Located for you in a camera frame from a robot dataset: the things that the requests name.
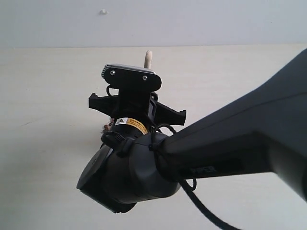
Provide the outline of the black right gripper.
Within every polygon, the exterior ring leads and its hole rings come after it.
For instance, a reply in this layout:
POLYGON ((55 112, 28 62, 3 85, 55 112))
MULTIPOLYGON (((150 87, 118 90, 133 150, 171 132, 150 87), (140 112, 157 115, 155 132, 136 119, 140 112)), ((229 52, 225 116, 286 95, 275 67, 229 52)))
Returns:
POLYGON ((158 102, 154 92, 119 89, 117 95, 99 97, 92 93, 88 99, 90 109, 110 117, 110 125, 102 131, 104 144, 118 144, 126 138, 137 139, 161 124, 182 126, 186 111, 176 111, 158 102))

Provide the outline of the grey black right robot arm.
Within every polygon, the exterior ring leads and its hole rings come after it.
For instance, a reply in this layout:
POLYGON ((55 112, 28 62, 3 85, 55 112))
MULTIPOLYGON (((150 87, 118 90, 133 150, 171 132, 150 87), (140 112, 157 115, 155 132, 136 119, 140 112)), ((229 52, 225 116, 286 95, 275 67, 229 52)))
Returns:
POLYGON ((300 52, 263 85, 167 136, 186 111, 157 100, 152 70, 106 64, 101 73, 118 95, 92 94, 89 107, 114 118, 77 189, 114 213, 172 196, 182 179, 275 173, 307 197, 307 53, 300 52))

